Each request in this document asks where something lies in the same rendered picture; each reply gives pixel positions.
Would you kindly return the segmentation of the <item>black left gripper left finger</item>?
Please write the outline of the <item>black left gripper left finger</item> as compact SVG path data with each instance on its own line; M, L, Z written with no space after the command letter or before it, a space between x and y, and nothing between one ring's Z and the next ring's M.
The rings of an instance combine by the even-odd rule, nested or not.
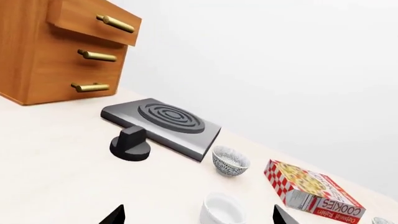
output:
M124 224L126 219L124 205L120 205L113 210L99 224Z

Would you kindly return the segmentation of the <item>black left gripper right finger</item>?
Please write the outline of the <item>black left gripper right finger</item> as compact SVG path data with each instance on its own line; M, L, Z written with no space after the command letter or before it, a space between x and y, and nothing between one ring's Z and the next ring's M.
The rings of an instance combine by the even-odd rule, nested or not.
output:
M273 222L274 224L299 224L299 222L278 205L274 205Z

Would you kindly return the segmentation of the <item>red cookies box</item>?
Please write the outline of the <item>red cookies box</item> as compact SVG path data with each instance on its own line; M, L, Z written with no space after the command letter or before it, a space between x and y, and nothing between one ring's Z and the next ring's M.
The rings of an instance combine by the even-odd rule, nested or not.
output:
M366 211L327 175L272 159L264 175L286 207L347 224L358 224Z

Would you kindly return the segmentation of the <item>plain white ramekin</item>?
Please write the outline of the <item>plain white ramekin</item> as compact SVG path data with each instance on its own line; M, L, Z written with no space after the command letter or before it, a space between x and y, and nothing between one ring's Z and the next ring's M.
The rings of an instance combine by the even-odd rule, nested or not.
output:
M234 197L216 192L203 199L200 224L247 224L247 220L246 211Z

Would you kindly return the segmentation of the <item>black stove knob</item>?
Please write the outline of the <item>black stove knob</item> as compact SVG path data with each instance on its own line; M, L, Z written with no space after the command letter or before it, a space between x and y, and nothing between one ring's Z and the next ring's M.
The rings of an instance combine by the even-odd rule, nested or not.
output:
M124 128L119 136L113 138L109 146L110 152L126 161L139 162L150 155L150 145L146 142L147 132L141 126Z

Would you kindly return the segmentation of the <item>grey flat stove burner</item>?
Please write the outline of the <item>grey flat stove burner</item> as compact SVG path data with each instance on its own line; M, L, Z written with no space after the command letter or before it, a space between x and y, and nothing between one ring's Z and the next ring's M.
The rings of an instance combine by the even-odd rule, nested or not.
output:
M123 128L140 126L147 137L197 162L214 143L221 126L153 98L106 106L100 116Z

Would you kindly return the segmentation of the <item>wooden drawer cabinet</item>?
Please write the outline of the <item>wooden drawer cabinet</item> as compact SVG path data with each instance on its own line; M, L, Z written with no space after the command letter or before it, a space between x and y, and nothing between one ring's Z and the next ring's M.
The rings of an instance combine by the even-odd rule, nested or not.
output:
M107 26L97 14L135 31ZM0 96L35 105L115 95L141 22L108 0L0 0ZM117 61L84 59L79 49L115 55ZM107 84L109 90L77 93L71 83Z

